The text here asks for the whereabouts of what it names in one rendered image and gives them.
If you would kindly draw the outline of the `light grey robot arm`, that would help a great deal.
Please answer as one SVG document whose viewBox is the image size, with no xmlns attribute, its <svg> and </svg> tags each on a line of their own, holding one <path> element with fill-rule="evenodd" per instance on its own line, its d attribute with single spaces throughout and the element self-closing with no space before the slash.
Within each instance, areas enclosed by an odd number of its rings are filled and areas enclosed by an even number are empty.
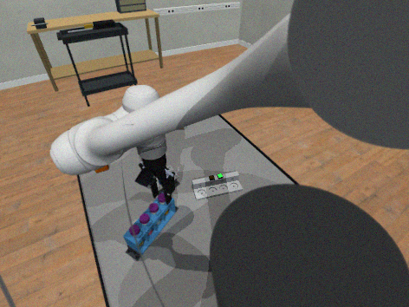
<svg viewBox="0 0 409 307">
<path fill-rule="evenodd" d="M 349 137 L 409 150 L 409 0 L 294 0 L 222 68 L 161 98 L 132 86 L 122 106 L 52 143 L 62 173 L 98 170 L 133 147 L 156 160 L 165 134 L 244 108 L 312 108 Z M 389 233 L 312 186 L 262 186 L 232 201 L 210 263 L 217 307 L 409 307 L 409 268 Z"/>
</svg>

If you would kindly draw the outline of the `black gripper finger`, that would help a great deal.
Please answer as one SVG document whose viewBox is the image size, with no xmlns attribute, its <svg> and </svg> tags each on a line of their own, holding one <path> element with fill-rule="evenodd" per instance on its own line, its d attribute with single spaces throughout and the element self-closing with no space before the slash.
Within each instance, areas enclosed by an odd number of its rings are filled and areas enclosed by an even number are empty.
<svg viewBox="0 0 409 307">
<path fill-rule="evenodd" d="M 145 170 L 142 161 L 139 163 L 139 166 L 140 166 L 140 169 Z M 151 189 L 152 189 L 153 197 L 156 198 L 158 196 L 158 194 L 159 194 L 159 189 L 158 189 L 157 183 L 154 186 L 151 186 Z"/>
<path fill-rule="evenodd" d="M 168 170 L 166 170 L 166 174 L 164 174 L 162 177 L 160 177 L 159 172 L 155 171 L 155 175 L 157 176 L 158 180 L 160 181 L 163 189 L 164 189 L 164 195 L 166 198 L 166 204 L 168 205 L 170 201 L 172 200 L 172 193 L 175 190 L 175 183 L 174 183 L 174 175 L 175 172 L 170 173 Z M 167 176 L 167 177 L 166 177 Z M 170 194 L 169 194 L 170 193 Z M 170 195 L 170 196 L 168 196 Z"/>
</svg>

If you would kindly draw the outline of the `white key housing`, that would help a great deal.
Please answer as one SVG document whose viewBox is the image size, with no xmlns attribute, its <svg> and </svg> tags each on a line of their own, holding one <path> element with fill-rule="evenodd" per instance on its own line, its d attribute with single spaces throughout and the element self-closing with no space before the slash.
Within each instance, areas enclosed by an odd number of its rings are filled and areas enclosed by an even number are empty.
<svg viewBox="0 0 409 307">
<path fill-rule="evenodd" d="M 168 169 L 168 171 L 170 172 L 170 173 L 172 173 L 172 172 L 175 172 L 174 170 L 173 170 L 173 168 L 171 167 L 171 165 L 169 165 L 168 167 L 167 167 L 167 169 Z M 175 183 L 175 186 L 177 186 L 179 183 L 176 181 L 176 179 L 178 178 L 179 176 L 176 174 L 176 172 L 175 172 L 175 175 L 174 175 L 174 183 Z M 157 179 L 157 176 L 156 176 L 156 180 L 157 180 L 157 186 L 158 186 L 158 189 L 159 189 L 159 194 L 161 194 L 161 193 L 164 193 L 164 190 L 163 190 L 163 187 L 162 187 L 162 185 L 160 184 L 160 181 Z M 158 194 L 158 195 L 159 195 Z"/>
</svg>

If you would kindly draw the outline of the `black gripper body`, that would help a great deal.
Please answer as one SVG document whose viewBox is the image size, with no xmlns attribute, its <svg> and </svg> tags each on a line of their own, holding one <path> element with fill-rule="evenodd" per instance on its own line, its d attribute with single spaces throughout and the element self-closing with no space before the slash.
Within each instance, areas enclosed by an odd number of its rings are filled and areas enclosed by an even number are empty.
<svg viewBox="0 0 409 307">
<path fill-rule="evenodd" d="M 156 159 L 156 160 L 144 160 L 143 165 L 146 169 L 151 170 L 151 171 L 158 171 L 160 177 L 162 177 L 164 174 L 166 174 L 166 154 L 164 154 L 162 157 Z"/>
</svg>

